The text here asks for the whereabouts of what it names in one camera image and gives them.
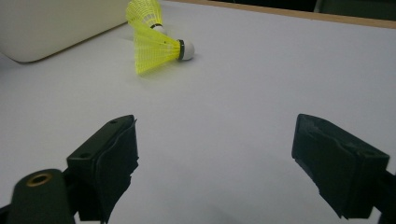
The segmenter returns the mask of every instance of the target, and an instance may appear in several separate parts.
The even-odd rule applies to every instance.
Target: shuttlecock
[[[141,74],[176,59],[189,60],[194,45],[188,40],[175,40],[149,29],[140,21],[131,22],[134,27],[134,63],[136,73]]]
[[[126,8],[126,19],[129,23],[142,21],[151,29],[166,35],[161,6],[157,0],[132,0]]]

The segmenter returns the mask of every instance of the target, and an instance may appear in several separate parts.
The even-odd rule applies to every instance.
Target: yellow shuttlecock
[[[157,0],[132,0],[126,8],[126,19],[129,23],[142,21],[151,29],[166,35],[163,29],[161,6]]]
[[[133,21],[134,63],[136,73],[141,74],[163,63],[176,59],[189,60],[194,54],[194,45],[188,40],[175,40],[149,29],[140,21]]]

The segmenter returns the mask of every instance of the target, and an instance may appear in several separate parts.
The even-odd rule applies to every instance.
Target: white table
[[[38,63],[0,55],[0,206],[34,171],[134,114],[140,166],[110,223],[376,223],[339,219],[291,158],[297,115],[327,119],[391,156],[396,30],[162,2],[192,61],[134,72],[122,25]]]

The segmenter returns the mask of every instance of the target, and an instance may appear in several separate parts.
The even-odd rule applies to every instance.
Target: black band
[[[154,27],[156,27],[156,26],[162,26],[162,25],[159,23],[155,23],[154,25],[150,26],[149,28],[154,29]]]
[[[180,54],[178,55],[178,60],[183,60],[184,57],[184,41],[183,40],[178,40],[180,43]]]

